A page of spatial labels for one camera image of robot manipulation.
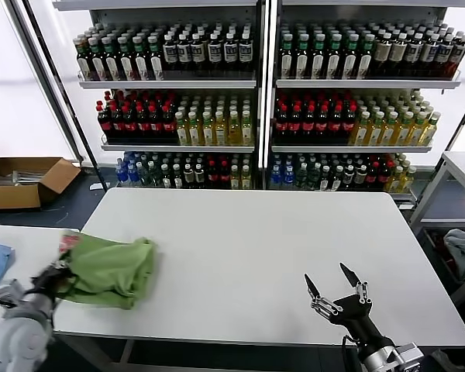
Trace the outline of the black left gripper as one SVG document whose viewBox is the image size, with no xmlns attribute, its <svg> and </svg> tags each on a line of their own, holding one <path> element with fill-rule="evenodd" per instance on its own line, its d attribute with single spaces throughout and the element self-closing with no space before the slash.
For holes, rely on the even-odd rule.
<svg viewBox="0 0 465 372">
<path fill-rule="evenodd" d="M 61 287 L 67 283 L 67 279 L 73 274 L 70 269 L 70 258 L 59 258 L 55 260 L 50 267 L 45 269 L 37 277 L 32 279 L 32 287 L 30 292 L 33 294 L 41 294 L 49 299 L 55 299 Z M 70 284 L 67 293 L 70 294 L 78 283 L 76 276 Z"/>
</svg>

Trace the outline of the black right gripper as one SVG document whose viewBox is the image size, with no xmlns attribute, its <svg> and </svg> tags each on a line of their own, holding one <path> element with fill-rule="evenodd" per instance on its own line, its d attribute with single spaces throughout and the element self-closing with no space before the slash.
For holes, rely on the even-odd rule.
<svg viewBox="0 0 465 372">
<path fill-rule="evenodd" d="M 339 266 L 356 294 L 332 302 L 322 297 L 311 278 L 304 274 L 308 293 L 312 298 L 311 308 L 320 315 L 331 315 L 330 322 L 345 327 L 360 350 L 379 350 L 391 346 L 391 339 L 383 336 L 370 319 L 372 304 L 368 295 L 368 283 L 361 281 L 344 263 Z"/>
</svg>

